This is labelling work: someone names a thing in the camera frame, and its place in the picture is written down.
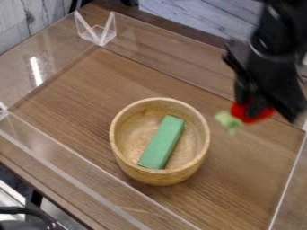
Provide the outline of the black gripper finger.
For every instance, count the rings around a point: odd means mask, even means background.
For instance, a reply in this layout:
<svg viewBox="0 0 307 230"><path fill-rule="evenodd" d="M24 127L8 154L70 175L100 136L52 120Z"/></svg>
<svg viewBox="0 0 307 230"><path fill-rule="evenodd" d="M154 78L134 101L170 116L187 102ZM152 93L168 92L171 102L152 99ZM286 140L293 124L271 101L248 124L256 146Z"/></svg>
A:
<svg viewBox="0 0 307 230"><path fill-rule="evenodd" d="M289 122L307 111L307 99L301 87L282 87L274 92L275 108Z"/></svg>
<svg viewBox="0 0 307 230"><path fill-rule="evenodd" d="M240 108L244 118L259 118L267 109L264 96L259 93L252 84L236 80L234 84L235 102Z"/></svg>

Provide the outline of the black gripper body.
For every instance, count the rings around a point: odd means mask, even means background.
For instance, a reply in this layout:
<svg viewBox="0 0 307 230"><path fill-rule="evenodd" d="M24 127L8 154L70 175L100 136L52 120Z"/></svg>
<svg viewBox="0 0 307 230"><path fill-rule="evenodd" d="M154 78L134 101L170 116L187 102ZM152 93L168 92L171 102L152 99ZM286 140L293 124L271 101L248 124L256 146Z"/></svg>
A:
<svg viewBox="0 0 307 230"><path fill-rule="evenodd" d="M307 54L307 0L258 0L263 11L251 38L226 45L223 61L236 80L254 85L267 105L275 105L274 92L301 87L301 65Z"/></svg>

